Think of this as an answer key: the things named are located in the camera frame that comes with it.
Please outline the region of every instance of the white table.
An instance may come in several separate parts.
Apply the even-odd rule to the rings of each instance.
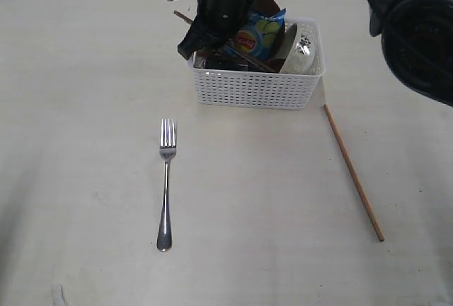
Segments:
[[[386,68],[365,0],[321,24],[321,106],[202,106],[176,52],[195,0],[0,0],[0,305],[427,305],[453,299],[453,109]],[[155,248],[162,117],[174,245]]]

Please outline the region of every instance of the plastic basket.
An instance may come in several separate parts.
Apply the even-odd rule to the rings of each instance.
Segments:
[[[309,74],[271,74],[197,69],[190,62],[201,104],[301,110],[305,108],[326,68],[321,34],[316,21],[287,19],[287,26],[302,25],[302,31],[315,40],[316,57]]]

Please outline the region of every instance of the blue snack bag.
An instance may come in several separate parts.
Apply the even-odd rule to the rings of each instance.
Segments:
[[[266,61],[278,31],[285,24],[285,14],[285,8],[271,17],[250,11],[247,23],[233,39],[234,45],[238,50]]]

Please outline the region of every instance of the wooden chopstick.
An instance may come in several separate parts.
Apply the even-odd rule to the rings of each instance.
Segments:
[[[338,132],[338,129],[336,127],[336,124],[333,120],[333,117],[331,115],[331,112],[328,109],[327,104],[324,105],[324,110],[326,111],[326,115],[328,118],[329,123],[331,124],[333,134],[335,135],[335,138],[337,140],[338,146],[340,147],[341,154],[343,154],[343,158],[345,159],[346,166],[349,169],[349,172],[351,174],[352,180],[354,181],[355,187],[357,189],[357,192],[359,193],[360,198],[362,199],[363,205],[365,207],[365,210],[367,211],[369,220],[371,221],[374,231],[376,232],[377,238],[379,241],[384,241],[384,234],[382,234],[381,227],[377,223],[376,217],[374,216],[373,210],[371,208],[371,205],[368,202],[367,196],[365,195],[365,191],[363,190],[362,184],[360,183],[359,177],[357,176],[357,173],[355,172],[354,166],[352,165],[352,162],[349,158],[348,152],[346,151],[345,145],[343,143],[343,140],[341,139],[340,133]]]
[[[190,25],[190,24],[193,23],[192,19],[190,19],[187,16],[184,16],[181,12],[173,11],[173,13],[175,14],[175,16],[183,19],[187,24]],[[251,64],[255,65],[257,68],[261,69],[262,71],[270,72],[271,74],[276,74],[277,73],[272,67],[270,67],[267,64],[261,62],[259,59],[256,59],[255,57],[252,57],[250,55],[247,55],[246,53],[243,53],[242,51],[237,50],[234,47],[234,44],[231,41],[227,42],[225,47],[228,50],[234,52],[237,56],[239,56],[241,58],[244,58],[247,62],[250,62]]]

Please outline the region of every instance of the fork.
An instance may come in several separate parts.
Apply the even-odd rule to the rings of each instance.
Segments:
[[[157,236],[157,249],[168,251],[172,245],[170,206],[168,204],[168,184],[170,178],[170,162],[176,156],[176,124],[173,119],[163,119],[161,124],[161,148],[159,151],[165,161],[164,201],[162,203],[161,222]]]

